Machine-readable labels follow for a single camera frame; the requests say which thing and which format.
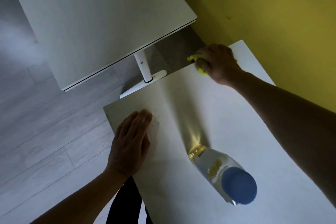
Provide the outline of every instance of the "table top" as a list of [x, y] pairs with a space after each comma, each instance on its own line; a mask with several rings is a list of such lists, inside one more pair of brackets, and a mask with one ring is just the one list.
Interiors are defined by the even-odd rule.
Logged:
[[[230, 47], [242, 69], [273, 83], [242, 40]], [[134, 179], [153, 223], [334, 223], [334, 207], [247, 101], [193, 64], [104, 110], [115, 131], [142, 108], [153, 113], [151, 147]], [[192, 165], [187, 151], [198, 141], [230, 155], [255, 178], [251, 204], [226, 203]]]
[[19, 1], [62, 90], [196, 19], [184, 0]]

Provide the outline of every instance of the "white table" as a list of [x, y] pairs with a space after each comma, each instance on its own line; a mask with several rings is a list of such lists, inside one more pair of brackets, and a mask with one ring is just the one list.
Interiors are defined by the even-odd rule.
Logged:
[[[231, 45], [239, 65], [273, 83], [243, 41]], [[336, 210], [300, 170], [236, 91], [189, 65], [104, 107], [112, 129], [132, 111], [153, 112], [151, 147], [134, 176], [153, 223], [334, 223]], [[229, 205], [191, 164], [201, 141], [229, 154], [256, 180], [250, 205]]]
[[196, 20], [184, 0], [19, 1], [62, 90]]

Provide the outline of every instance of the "yellow sponge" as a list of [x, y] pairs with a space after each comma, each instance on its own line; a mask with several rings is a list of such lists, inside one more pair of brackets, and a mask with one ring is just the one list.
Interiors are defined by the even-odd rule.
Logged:
[[[197, 61], [198, 59], [205, 59], [205, 60], [206, 60], [207, 58], [205, 57], [204, 54], [200, 54], [200, 53], [198, 53], [198, 54], [193, 54], [193, 55], [187, 57], [187, 61], [192, 61], [192, 60]], [[205, 70], [204, 70], [203, 68], [200, 68], [200, 67], [196, 67], [196, 68], [197, 68], [197, 71], [198, 71], [200, 74], [208, 75], [208, 74], [205, 72]]]

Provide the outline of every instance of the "wooden floor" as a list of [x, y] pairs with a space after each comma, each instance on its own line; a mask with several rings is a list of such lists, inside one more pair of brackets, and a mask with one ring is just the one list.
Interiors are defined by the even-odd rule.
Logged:
[[[151, 72], [181, 69], [203, 45], [191, 27], [163, 39], [146, 52]], [[1, 224], [30, 223], [103, 171], [113, 132], [102, 107], [140, 80], [128, 57], [61, 91], [18, 0], [1, 0]]]

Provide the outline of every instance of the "wall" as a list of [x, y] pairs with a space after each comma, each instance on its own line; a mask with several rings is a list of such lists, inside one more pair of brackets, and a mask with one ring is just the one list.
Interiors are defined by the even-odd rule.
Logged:
[[272, 80], [336, 111], [336, 0], [186, 0], [206, 44], [243, 39]]

